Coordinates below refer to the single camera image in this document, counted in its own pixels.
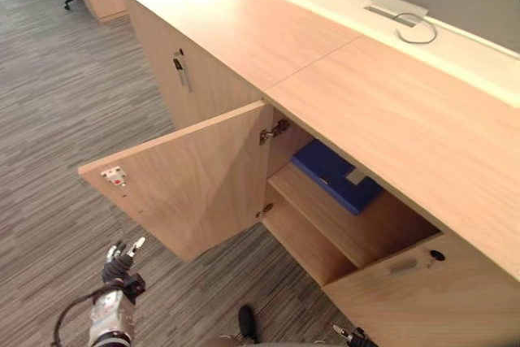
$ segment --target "door latch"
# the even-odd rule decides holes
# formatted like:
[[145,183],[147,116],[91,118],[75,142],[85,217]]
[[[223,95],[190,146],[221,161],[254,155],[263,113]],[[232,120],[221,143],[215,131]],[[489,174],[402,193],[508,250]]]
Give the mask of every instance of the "door latch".
[[112,184],[115,184],[116,186],[126,186],[126,180],[127,174],[125,171],[123,171],[123,168],[120,166],[111,168],[110,170],[103,171],[101,173],[101,176],[105,178],[107,181],[111,182]]

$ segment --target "blue folder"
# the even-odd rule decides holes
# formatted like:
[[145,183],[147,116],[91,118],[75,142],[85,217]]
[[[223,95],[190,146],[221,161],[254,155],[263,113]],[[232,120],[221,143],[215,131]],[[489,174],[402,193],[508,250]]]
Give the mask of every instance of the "blue folder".
[[347,179],[355,166],[345,161],[320,140],[301,148],[292,162],[353,215],[358,215],[383,190],[366,176],[358,184]]

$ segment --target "gray striped carpet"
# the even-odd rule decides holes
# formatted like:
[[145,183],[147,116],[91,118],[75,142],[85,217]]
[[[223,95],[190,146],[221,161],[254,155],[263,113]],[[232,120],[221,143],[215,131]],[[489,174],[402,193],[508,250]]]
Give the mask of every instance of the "gray striped carpet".
[[[108,25],[82,2],[0,0],[0,345],[49,345],[59,311],[98,287],[103,257],[143,231],[76,167],[172,130],[126,18]],[[250,303],[263,340],[337,343],[346,319],[258,225],[182,263],[153,237],[136,270],[138,346],[193,346],[236,333]],[[65,345],[84,346],[88,305],[71,313]]]

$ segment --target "metal hinge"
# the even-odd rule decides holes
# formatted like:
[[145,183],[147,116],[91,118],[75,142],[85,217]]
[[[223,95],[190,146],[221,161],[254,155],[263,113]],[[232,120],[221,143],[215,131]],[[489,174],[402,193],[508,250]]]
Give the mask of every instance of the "metal hinge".
[[271,138],[275,138],[285,132],[287,129],[291,127],[291,123],[288,121],[288,119],[281,119],[276,123],[276,126],[273,127],[271,130],[263,129],[260,132],[260,145],[264,145],[267,140],[270,140]]
[[263,207],[263,209],[257,213],[257,219],[259,219],[260,217],[263,217],[265,215],[265,213],[267,213],[273,207],[275,207],[275,206],[272,203],[268,203],[267,205],[265,205]]

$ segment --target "shoe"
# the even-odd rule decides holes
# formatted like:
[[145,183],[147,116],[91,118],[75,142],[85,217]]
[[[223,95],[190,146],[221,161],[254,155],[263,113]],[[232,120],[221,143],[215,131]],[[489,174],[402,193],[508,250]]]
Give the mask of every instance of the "shoe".
[[238,311],[238,326],[243,337],[251,339],[254,344],[258,343],[257,320],[254,318],[253,310],[247,305]]

